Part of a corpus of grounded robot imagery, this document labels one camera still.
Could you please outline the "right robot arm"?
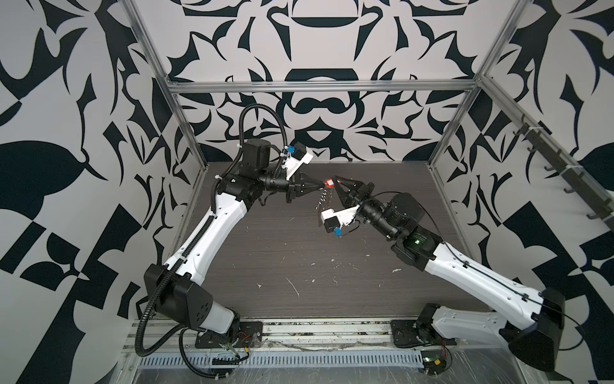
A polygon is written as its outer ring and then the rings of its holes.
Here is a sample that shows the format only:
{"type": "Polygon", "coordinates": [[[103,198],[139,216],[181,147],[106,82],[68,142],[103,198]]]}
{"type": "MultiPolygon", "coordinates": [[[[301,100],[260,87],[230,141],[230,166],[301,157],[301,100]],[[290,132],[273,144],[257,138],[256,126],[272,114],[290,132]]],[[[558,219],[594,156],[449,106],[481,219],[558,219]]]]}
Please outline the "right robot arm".
{"type": "Polygon", "coordinates": [[[374,194],[374,184],[339,176],[327,180],[325,187],[336,191],[343,206],[321,212],[327,232],[341,235],[342,227],[356,221],[369,224],[392,243],[404,264],[452,283],[490,309],[471,312],[428,305],[421,313],[422,334],[501,345],[535,369],[555,370],[564,330],[563,294],[524,286],[464,255],[421,226],[428,212],[409,193],[397,192],[383,203],[374,194]]]}

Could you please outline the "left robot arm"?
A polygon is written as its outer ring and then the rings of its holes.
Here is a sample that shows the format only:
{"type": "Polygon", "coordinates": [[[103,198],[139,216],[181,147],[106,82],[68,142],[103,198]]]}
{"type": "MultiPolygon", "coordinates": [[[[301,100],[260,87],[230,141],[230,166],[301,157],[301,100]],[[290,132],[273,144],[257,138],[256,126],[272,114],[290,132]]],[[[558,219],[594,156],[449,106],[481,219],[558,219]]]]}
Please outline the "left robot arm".
{"type": "Polygon", "coordinates": [[[324,187],[322,181],[299,171],[313,160],[312,149],[298,142],[280,153],[279,165],[272,165],[272,148],[263,139],[247,140],[239,160],[216,177],[213,203],[193,233],[161,266],[146,270],[149,302],[143,324],[160,313],[194,331],[237,333],[238,315],[215,302],[203,287],[215,256],[254,203],[265,200],[263,193],[281,193],[291,202],[324,187]]]}

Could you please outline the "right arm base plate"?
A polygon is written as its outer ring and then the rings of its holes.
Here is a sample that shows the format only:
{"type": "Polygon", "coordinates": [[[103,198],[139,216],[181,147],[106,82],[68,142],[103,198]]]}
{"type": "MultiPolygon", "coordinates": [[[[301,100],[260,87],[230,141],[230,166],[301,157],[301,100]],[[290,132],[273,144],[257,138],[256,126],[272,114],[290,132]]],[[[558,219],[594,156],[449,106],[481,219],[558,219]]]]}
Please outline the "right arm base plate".
{"type": "Polygon", "coordinates": [[[435,331],[432,320],[400,320],[390,322],[393,344],[397,348],[455,346],[455,339],[443,338],[435,331]]]}

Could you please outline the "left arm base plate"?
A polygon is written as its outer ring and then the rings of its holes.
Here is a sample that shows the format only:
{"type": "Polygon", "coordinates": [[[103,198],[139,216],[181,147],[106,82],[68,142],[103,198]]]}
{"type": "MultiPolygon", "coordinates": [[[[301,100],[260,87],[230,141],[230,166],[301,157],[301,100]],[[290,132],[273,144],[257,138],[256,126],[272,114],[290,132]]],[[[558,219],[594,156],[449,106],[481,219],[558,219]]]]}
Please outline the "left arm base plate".
{"type": "Polygon", "coordinates": [[[213,331],[200,332],[196,338],[197,349],[219,348],[226,344],[232,347],[249,347],[252,342],[262,340],[263,322],[235,321],[225,334],[213,331]]]}

